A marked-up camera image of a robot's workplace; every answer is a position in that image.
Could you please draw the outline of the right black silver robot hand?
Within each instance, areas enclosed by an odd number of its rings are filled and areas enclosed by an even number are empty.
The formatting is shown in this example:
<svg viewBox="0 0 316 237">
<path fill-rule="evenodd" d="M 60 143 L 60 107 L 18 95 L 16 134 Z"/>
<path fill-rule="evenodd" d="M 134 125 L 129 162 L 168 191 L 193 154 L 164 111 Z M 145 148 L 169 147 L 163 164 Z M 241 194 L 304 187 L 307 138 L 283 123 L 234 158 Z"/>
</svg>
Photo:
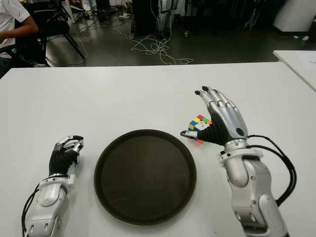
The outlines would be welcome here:
<svg viewBox="0 0 316 237">
<path fill-rule="evenodd" d="M 234 140 L 247 139 L 247 126 L 239 109 L 221 91 L 203 86 L 195 94 L 206 104 L 212 124 L 200 131 L 182 131 L 181 136 L 220 146 Z"/>
</svg>

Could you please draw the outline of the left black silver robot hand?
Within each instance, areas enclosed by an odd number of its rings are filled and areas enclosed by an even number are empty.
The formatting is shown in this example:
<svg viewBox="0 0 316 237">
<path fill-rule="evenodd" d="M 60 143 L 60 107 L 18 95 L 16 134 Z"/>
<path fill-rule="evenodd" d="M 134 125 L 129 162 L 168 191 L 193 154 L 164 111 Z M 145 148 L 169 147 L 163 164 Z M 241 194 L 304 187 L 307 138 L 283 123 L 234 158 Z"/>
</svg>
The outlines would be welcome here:
<svg viewBox="0 0 316 237">
<path fill-rule="evenodd" d="M 49 176 L 68 174 L 70 166 L 73 163 L 78 163 L 78 156 L 83 148 L 83 140 L 82 136 L 68 135 L 55 144 L 49 160 Z"/>
</svg>

